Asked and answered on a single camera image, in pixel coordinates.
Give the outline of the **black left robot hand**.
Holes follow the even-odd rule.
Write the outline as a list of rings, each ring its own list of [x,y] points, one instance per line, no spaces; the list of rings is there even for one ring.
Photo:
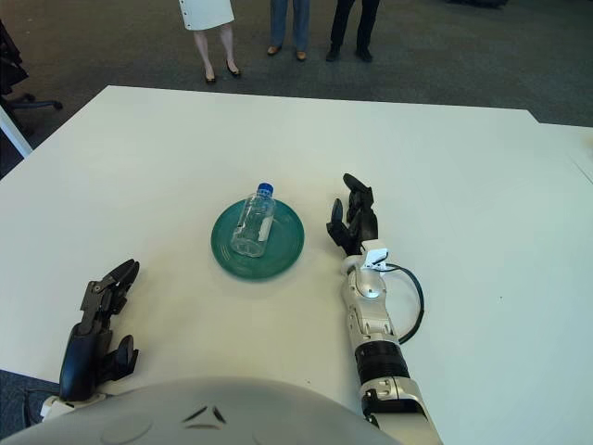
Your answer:
[[[113,331],[110,318],[120,314],[140,263],[129,259],[99,281],[88,283],[81,304],[82,319],[69,334],[59,376],[59,397],[79,402],[91,399],[98,387],[133,373],[139,350],[133,336],[109,348]]]

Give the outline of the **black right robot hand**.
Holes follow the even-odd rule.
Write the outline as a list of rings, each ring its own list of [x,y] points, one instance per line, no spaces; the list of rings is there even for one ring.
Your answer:
[[[349,189],[347,222],[343,222],[343,204],[337,198],[326,229],[348,256],[360,255],[364,241],[378,238],[377,217],[372,209],[373,193],[369,186],[349,173],[343,175],[343,181]]]

